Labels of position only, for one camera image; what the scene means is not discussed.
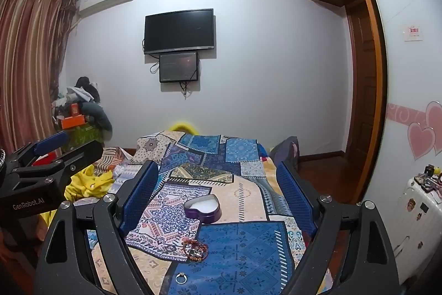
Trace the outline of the yellow plastic stool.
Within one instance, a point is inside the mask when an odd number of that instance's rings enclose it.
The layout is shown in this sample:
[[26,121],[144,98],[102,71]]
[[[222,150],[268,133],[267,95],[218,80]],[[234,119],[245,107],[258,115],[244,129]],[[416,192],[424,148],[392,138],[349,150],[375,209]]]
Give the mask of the yellow plastic stool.
[[169,127],[169,130],[175,131],[175,132],[185,132],[185,133],[191,134],[191,135],[198,135],[199,134],[199,132],[196,130],[196,128],[192,124],[189,124],[189,123],[183,122],[183,121],[179,121],[179,122],[172,124],[171,127]]

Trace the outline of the white wardrobe sliding door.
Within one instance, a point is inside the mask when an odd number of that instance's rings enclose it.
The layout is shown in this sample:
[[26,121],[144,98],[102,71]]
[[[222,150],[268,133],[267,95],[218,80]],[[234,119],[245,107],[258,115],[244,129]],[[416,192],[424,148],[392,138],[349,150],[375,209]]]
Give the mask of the white wardrobe sliding door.
[[386,48],[386,121],[365,196],[390,242],[410,178],[441,168],[441,0],[376,0]]

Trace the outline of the purple heart jewelry box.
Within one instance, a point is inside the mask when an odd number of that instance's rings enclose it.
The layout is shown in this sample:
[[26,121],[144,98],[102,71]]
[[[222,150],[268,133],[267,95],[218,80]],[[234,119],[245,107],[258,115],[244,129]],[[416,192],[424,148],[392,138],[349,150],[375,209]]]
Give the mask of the purple heart jewelry box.
[[219,199],[213,194],[186,201],[183,210],[187,218],[197,219],[203,224],[215,223],[222,216]]

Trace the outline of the white suitcase with stickers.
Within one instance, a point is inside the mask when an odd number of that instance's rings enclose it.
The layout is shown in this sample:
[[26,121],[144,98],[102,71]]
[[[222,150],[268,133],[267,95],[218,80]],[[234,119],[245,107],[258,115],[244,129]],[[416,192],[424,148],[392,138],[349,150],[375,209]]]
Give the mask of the white suitcase with stickers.
[[425,271],[441,245],[441,170],[427,165],[407,182],[393,217],[391,236],[399,283]]

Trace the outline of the patchwork patterned bed quilt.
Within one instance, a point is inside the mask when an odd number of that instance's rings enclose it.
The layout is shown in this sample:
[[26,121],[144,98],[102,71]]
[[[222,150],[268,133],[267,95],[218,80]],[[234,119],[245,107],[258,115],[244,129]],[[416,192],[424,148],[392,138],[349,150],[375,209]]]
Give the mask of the patchwork patterned bed quilt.
[[89,199],[116,193],[144,163],[158,178],[126,244],[155,294],[279,294],[307,236],[254,139],[162,131],[134,153],[107,147]]

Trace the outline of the wooden door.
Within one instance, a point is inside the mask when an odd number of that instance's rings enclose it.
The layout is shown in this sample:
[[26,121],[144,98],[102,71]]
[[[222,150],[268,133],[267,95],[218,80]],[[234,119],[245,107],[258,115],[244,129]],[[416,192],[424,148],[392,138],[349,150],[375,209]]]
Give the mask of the wooden door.
[[363,174],[368,163],[369,147],[375,119],[376,57],[369,11],[366,3],[348,7],[353,60],[353,101],[347,158],[355,171],[357,185],[351,201],[357,203],[365,185]]

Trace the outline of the black wall television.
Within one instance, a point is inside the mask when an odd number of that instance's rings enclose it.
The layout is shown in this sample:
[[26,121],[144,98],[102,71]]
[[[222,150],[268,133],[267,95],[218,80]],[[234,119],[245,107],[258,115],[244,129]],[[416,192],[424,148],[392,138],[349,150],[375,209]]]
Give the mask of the black wall television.
[[153,14],[144,18],[144,54],[215,47],[214,9]]

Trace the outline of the yellow cloth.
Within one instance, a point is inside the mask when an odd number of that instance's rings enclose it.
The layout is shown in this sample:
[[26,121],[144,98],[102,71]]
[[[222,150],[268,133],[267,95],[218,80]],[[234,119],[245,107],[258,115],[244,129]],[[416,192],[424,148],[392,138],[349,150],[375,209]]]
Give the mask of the yellow cloth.
[[64,200],[75,203],[82,199],[100,199],[108,193],[114,183],[112,170],[99,172],[95,165],[89,165],[71,176],[70,184],[64,190]]

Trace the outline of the orange box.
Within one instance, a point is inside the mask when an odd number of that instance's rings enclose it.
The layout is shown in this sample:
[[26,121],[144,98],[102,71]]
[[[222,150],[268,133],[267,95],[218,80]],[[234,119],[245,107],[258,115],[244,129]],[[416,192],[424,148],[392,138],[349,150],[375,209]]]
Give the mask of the orange box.
[[72,117],[67,117],[64,119],[61,119],[59,121],[59,124],[61,126],[61,129],[70,129],[78,126],[82,126],[86,123],[85,117],[83,114],[79,114]]

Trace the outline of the striped red curtain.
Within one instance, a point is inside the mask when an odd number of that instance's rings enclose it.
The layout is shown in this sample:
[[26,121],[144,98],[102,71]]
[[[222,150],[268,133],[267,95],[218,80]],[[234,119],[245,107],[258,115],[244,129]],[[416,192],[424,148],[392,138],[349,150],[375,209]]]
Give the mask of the striped red curtain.
[[52,102],[77,0],[1,0],[1,148],[55,132]]

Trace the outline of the small black wall monitor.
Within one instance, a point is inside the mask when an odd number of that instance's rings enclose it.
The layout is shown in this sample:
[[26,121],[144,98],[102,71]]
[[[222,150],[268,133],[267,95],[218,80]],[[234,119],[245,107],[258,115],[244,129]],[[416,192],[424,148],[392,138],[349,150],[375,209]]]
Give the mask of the small black wall monitor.
[[196,82],[199,79],[197,52],[176,52],[160,55],[160,83]]

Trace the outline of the dark purple bag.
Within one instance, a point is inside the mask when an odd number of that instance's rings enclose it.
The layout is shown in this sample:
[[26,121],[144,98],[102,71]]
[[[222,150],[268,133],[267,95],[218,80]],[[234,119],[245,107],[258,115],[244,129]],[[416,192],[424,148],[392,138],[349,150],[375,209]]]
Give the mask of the dark purple bag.
[[289,136],[270,151],[270,158],[276,167],[280,163],[288,161],[297,171],[299,157],[299,143],[296,136]]

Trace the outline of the pile of clothes and boxes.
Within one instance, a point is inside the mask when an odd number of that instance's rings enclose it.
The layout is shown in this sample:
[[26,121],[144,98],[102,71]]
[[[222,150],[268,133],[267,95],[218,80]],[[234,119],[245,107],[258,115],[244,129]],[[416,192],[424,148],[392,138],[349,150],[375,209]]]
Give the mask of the pile of clothes and boxes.
[[[85,124],[61,129],[61,119],[79,114],[84,115]],[[74,86],[67,87],[66,94],[52,103],[52,120],[57,131],[65,131],[69,135],[69,142],[61,147],[63,153],[93,140],[105,145],[112,138],[112,124],[101,104],[98,84],[87,76],[80,76]]]

